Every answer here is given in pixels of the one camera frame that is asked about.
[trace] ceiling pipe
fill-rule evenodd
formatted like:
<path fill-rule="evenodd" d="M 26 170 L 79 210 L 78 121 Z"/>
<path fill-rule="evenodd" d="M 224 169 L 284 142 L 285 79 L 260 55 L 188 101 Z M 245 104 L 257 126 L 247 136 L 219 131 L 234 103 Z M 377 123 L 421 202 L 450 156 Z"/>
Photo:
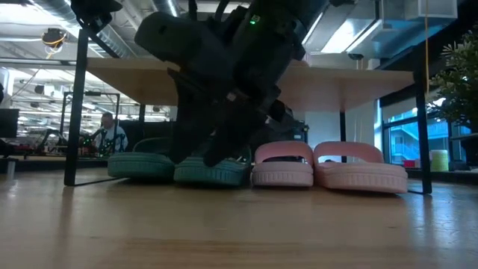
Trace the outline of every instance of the ceiling pipe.
<path fill-rule="evenodd" d="M 72 36 L 78 38 L 80 25 L 76 21 L 76 15 L 73 13 L 67 0 L 29 0 L 36 8 L 44 13 L 55 17 L 58 23 L 65 28 Z M 100 40 L 105 42 L 121 58 L 136 58 L 137 55 L 118 35 L 117 32 L 107 25 L 98 34 Z M 97 44 L 89 44 L 90 49 L 103 58 L 109 58 L 110 55 L 100 48 Z"/>
<path fill-rule="evenodd" d="M 168 13 L 171 16 L 180 16 L 183 10 L 179 7 L 176 0 L 152 0 L 156 11 Z"/>
<path fill-rule="evenodd" d="M 122 0 L 122 10 L 120 11 L 124 17 L 129 21 L 131 26 L 135 30 L 140 27 L 141 22 L 144 19 L 143 14 L 141 11 L 132 3 L 132 1 Z"/>

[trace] pink slipper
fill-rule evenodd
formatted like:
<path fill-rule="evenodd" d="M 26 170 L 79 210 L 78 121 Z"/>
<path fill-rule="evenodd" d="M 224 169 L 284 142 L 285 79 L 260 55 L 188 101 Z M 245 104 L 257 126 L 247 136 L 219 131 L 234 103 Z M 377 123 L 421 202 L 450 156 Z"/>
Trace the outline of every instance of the pink slipper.
<path fill-rule="evenodd" d="M 321 156 L 357 157 L 366 162 L 319 163 Z M 324 142 L 314 150 L 314 177 L 325 188 L 385 193 L 406 193 L 408 174 L 403 167 L 384 164 L 382 153 L 374 146 L 356 142 Z"/>
<path fill-rule="evenodd" d="M 298 156 L 307 163 L 293 161 L 270 161 L 268 158 Z M 311 187 L 313 177 L 313 152 L 308 144 L 299 141 L 267 143 L 255 151 L 255 166 L 252 169 L 252 184 L 257 186 Z"/>

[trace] potted plant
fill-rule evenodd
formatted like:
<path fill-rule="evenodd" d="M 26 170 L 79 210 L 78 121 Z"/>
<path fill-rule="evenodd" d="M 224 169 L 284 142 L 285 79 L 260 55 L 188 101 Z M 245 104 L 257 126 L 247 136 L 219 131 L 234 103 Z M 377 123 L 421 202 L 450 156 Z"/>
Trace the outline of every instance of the potted plant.
<path fill-rule="evenodd" d="M 442 55 L 447 69 L 430 83 L 439 88 L 434 100 L 444 101 L 431 102 L 430 106 L 438 117 L 478 133 L 478 24 L 463 35 L 461 43 L 445 46 Z M 462 146 L 467 162 L 478 164 L 478 138 L 462 140 Z"/>

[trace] red object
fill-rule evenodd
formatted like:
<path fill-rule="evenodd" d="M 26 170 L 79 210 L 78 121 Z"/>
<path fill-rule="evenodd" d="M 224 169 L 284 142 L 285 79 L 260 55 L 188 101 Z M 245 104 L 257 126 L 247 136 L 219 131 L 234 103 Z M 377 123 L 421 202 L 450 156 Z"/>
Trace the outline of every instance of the red object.
<path fill-rule="evenodd" d="M 403 167 L 414 168 L 415 167 L 415 161 L 403 161 Z"/>

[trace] ceiling light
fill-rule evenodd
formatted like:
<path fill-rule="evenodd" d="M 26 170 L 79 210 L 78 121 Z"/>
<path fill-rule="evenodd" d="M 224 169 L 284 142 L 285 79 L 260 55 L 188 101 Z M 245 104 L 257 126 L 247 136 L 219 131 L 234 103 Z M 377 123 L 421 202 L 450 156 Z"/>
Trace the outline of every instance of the ceiling light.
<path fill-rule="evenodd" d="M 330 37 L 321 52 L 342 53 L 354 40 L 356 35 L 354 24 L 348 19 L 335 31 L 332 37 Z"/>
<path fill-rule="evenodd" d="M 322 19 L 322 16 L 323 16 L 323 12 L 319 14 L 314 24 L 312 24 L 312 27 L 310 28 L 310 30 L 308 30 L 308 33 L 306 34 L 304 40 L 302 40 L 303 45 L 307 42 L 307 40 L 310 38 L 310 36 L 314 32 L 315 28 L 317 27 L 317 24 L 319 24 L 319 21 Z"/>
<path fill-rule="evenodd" d="M 173 16 L 178 16 L 178 13 L 176 12 L 176 7 L 173 4 L 173 0 L 167 0 L 167 5 L 170 7 L 171 14 Z"/>
<path fill-rule="evenodd" d="M 366 32 L 364 32 L 358 39 L 356 39 L 350 46 L 345 50 L 346 52 L 351 52 L 354 50 L 360 43 L 364 42 L 364 40 L 370 36 L 380 25 L 382 24 L 382 20 L 378 19 L 372 26 L 369 27 Z"/>

